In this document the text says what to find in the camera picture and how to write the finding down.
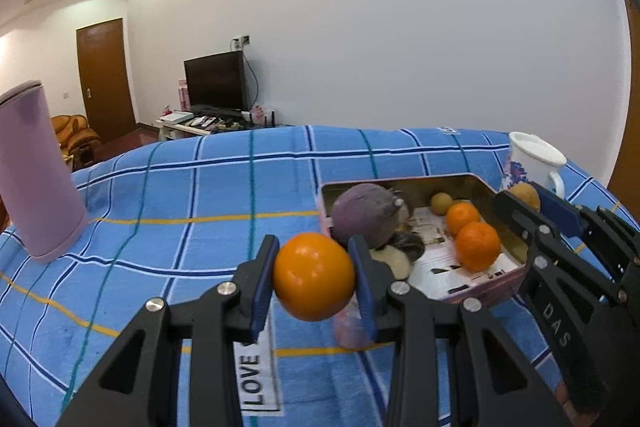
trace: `television screen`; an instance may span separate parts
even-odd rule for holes
[[[191,105],[246,110],[242,52],[185,60]]]

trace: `tangerine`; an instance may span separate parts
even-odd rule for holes
[[[289,239],[273,265],[273,289],[283,308],[301,321],[323,321],[343,309],[356,283],[349,254],[317,232]]]
[[[502,244],[494,227],[487,223],[468,223],[456,236],[456,250],[462,266],[473,272],[489,268],[500,255]]]
[[[462,230],[465,225],[474,221],[480,222],[480,212],[471,203],[461,201],[460,203],[454,203],[447,211],[445,217],[447,228],[452,235],[458,235],[458,232]]]

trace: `brown wooden panel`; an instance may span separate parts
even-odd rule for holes
[[[609,190],[640,219],[640,12],[626,0],[631,34],[631,94],[618,161],[609,181]]]
[[[136,129],[124,55],[122,19],[76,31],[78,70],[89,126],[110,142]]]

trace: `white enamel mug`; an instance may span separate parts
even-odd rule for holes
[[[564,199],[564,182],[559,174],[566,165],[564,154],[534,134],[512,132],[509,142],[511,149],[504,168],[502,189],[520,182],[536,182]]]

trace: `mug rim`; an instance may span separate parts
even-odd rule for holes
[[[540,145],[548,147],[554,153],[556,153],[560,157],[562,157],[563,161],[559,162],[559,161],[550,160],[549,158],[543,158],[542,156],[540,156],[539,154],[533,152],[532,150],[527,149],[526,145],[522,144],[522,139],[524,137],[526,137],[527,140],[531,140],[533,138],[534,141],[537,141]],[[529,133],[526,133],[526,132],[521,132],[521,131],[512,131],[512,132],[509,133],[509,141],[511,142],[511,144],[513,146],[515,146],[518,149],[520,149],[521,151],[527,153],[529,156],[532,156],[536,160],[541,161],[542,163],[546,163],[547,165],[552,165],[552,166],[557,167],[557,168],[561,168],[561,167],[564,167],[566,165],[566,162],[567,162],[566,156],[564,154],[562,154],[558,149],[556,149],[553,145],[551,145],[549,142],[544,141],[540,136],[537,136],[535,134],[529,134]]]

